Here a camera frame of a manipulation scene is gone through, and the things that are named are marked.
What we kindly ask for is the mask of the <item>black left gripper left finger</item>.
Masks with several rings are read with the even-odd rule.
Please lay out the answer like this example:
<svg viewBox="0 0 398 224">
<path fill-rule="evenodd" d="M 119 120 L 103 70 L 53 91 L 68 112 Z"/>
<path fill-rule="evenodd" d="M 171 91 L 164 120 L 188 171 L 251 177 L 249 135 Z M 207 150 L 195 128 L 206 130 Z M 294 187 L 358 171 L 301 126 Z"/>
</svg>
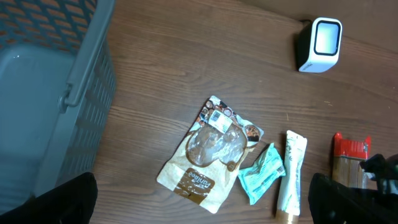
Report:
<svg viewBox="0 0 398 224">
<path fill-rule="evenodd" d="M 1 223 L 89 223 L 97 196 L 96 179 L 85 172 L 2 214 Z"/>
</svg>

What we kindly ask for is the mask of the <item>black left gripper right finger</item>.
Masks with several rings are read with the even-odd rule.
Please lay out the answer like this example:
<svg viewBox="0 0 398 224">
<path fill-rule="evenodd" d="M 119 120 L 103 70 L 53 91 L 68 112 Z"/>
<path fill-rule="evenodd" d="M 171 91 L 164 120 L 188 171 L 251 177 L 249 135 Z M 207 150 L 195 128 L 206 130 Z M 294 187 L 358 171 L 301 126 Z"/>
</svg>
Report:
<svg viewBox="0 0 398 224">
<path fill-rule="evenodd" d="M 397 224 L 397 195 L 349 188 L 329 177 L 313 175 L 308 202 L 314 224 Z"/>
</svg>

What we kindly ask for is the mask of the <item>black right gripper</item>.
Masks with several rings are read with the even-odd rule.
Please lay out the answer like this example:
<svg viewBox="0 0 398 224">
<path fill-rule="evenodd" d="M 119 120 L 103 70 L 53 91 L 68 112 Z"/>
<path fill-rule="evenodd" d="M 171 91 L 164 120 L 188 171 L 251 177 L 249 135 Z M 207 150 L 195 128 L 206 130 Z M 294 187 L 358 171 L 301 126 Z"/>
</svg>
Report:
<svg viewBox="0 0 398 224">
<path fill-rule="evenodd" d="M 376 181 L 380 193 L 397 195 L 397 154 L 387 159 L 376 154 L 360 162 L 360 166 L 371 180 Z"/>
</svg>

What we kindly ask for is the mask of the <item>orange spaghetti packet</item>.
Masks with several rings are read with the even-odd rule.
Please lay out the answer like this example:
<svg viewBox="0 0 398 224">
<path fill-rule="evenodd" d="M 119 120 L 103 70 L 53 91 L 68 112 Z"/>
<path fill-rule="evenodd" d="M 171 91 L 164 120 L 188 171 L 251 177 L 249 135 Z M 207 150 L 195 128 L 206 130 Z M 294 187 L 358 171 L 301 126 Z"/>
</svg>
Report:
<svg viewBox="0 0 398 224">
<path fill-rule="evenodd" d="M 367 188 L 367 175 L 360 163 L 368 160 L 371 150 L 371 137 L 364 141 L 344 139 L 341 133 L 333 138 L 332 179 L 350 188 Z"/>
</svg>

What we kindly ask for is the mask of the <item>white tube with gold cap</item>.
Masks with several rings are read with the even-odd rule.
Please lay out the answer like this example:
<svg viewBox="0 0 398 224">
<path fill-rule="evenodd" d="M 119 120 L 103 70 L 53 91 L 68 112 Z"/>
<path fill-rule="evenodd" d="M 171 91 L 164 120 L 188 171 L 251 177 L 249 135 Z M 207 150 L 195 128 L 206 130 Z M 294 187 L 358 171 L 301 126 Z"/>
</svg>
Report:
<svg viewBox="0 0 398 224">
<path fill-rule="evenodd" d="M 300 215 L 300 176 L 307 148 L 307 138 L 288 130 L 286 132 L 284 167 L 275 217 L 279 223 L 298 223 Z"/>
</svg>

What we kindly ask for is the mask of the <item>mint green wipes packet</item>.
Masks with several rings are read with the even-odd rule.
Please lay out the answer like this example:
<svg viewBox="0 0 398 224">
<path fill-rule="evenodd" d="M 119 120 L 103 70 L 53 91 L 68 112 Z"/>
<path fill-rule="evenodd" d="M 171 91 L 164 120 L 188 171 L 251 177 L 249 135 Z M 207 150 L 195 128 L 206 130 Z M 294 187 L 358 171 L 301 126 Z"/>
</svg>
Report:
<svg viewBox="0 0 398 224">
<path fill-rule="evenodd" d="M 279 177 L 286 175 L 284 163 L 274 143 L 261 153 L 251 167 L 239 170 L 238 179 L 254 205 Z"/>
</svg>

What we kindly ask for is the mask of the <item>brown clear snack bag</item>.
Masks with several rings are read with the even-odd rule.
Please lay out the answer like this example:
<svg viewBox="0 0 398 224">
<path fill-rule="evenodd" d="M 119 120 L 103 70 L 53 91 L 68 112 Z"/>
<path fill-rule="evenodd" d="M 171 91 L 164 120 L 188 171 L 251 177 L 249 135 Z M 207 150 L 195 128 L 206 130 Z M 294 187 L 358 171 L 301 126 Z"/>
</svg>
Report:
<svg viewBox="0 0 398 224">
<path fill-rule="evenodd" d="M 211 96 L 163 166 L 157 182 L 216 213 L 228 197 L 241 163 L 263 134 L 261 128 Z"/>
</svg>

